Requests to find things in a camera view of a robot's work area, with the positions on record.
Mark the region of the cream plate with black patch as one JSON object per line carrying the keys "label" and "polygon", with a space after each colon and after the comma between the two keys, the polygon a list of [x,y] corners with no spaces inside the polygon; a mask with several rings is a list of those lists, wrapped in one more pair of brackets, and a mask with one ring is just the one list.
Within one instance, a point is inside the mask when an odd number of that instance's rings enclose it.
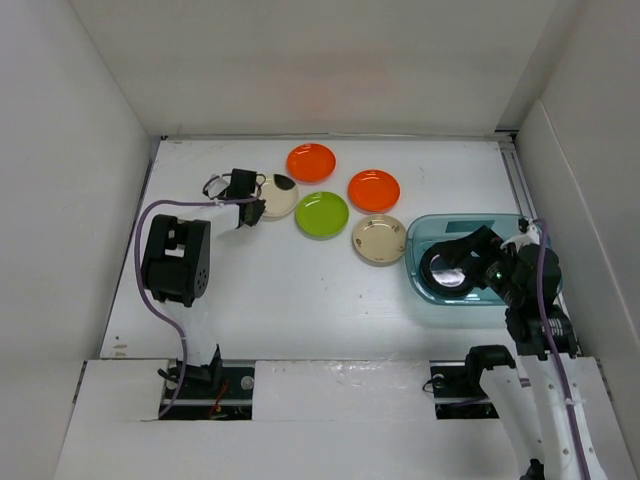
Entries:
{"label": "cream plate with black patch", "polygon": [[269,175],[260,188],[260,199],[265,202],[264,216],[273,219],[285,217],[299,201],[298,185],[286,175]]}

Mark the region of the orange plate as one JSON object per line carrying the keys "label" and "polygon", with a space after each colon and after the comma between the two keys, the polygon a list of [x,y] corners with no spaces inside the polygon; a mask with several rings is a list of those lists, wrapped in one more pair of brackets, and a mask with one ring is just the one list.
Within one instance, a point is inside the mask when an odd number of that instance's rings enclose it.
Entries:
{"label": "orange plate", "polygon": [[295,147],[286,160],[288,172],[304,183],[326,180],[333,173],[336,164],[333,151],[318,143],[305,143]]}
{"label": "orange plate", "polygon": [[349,182],[347,192],[357,208],[374,213],[389,211],[401,196],[395,177],[378,169],[358,172]]}

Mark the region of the cream plate with flowers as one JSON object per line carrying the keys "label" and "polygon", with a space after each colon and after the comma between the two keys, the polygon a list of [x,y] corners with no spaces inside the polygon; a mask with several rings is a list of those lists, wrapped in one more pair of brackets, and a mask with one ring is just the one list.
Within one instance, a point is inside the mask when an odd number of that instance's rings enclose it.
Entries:
{"label": "cream plate with flowers", "polygon": [[352,231],[352,244],[364,260],[378,266],[398,261],[405,253],[407,229],[387,214],[368,215]]}

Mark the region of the green plate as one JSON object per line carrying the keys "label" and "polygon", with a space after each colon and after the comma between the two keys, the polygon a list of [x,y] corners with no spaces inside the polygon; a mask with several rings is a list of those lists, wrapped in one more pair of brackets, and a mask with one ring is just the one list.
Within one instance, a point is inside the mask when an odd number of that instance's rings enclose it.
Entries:
{"label": "green plate", "polygon": [[300,230],[315,238],[338,235],[349,220],[349,207],[336,193],[316,191],[302,198],[295,209],[295,220]]}

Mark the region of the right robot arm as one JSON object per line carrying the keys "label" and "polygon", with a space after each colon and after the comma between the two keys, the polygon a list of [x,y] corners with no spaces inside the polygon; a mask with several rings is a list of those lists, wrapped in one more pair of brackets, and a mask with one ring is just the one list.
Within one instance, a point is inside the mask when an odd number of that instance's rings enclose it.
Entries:
{"label": "right robot arm", "polygon": [[523,479],[604,479],[575,377],[578,346],[569,317],[557,305],[562,272],[541,220],[522,220],[502,239],[487,226],[438,242],[433,253],[475,288],[492,290],[507,306],[514,353],[475,346],[462,381],[485,394],[511,443]]}

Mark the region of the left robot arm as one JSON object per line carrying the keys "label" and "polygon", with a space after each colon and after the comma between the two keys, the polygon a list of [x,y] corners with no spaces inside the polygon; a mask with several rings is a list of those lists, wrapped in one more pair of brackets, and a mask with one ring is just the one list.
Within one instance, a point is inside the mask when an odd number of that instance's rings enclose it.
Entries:
{"label": "left robot arm", "polygon": [[203,354],[194,349],[187,327],[159,308],[167,302],[191,308],[201,298],[211,277],[211,245],[218,236],[241,227],[255,226],[266,209],[262,186],[266,176],[234,168],[205,182],[204,201],[162,199],[140,214],[134,235],[134,269],[137,288],[149,311],[179,335],[182,357],[168,381],[188,384],[201,396],[212,396],[222,387],[222,371],[215,366],[214,347]]}

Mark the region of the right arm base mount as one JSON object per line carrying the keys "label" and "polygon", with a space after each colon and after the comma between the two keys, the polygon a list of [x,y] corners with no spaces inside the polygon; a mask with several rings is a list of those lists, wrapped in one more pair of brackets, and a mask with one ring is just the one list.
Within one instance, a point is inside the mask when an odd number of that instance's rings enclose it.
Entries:
{"label": "right arm base mount", "polygon": [[423,391],[433,396],[438,420],[533,418],[533,402],[503,345],[475,346],[463,360],[431,360],[429,372]]}

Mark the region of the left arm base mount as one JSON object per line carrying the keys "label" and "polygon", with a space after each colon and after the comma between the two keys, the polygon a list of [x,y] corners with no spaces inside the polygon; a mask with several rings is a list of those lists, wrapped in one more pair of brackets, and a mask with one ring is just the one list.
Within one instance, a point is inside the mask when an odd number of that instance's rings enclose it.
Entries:
{"label": "left arm base mount", "polygon": [[215,386],[186,379],[161,420],[248,421],[252,419],[255,364],[222,363]]}

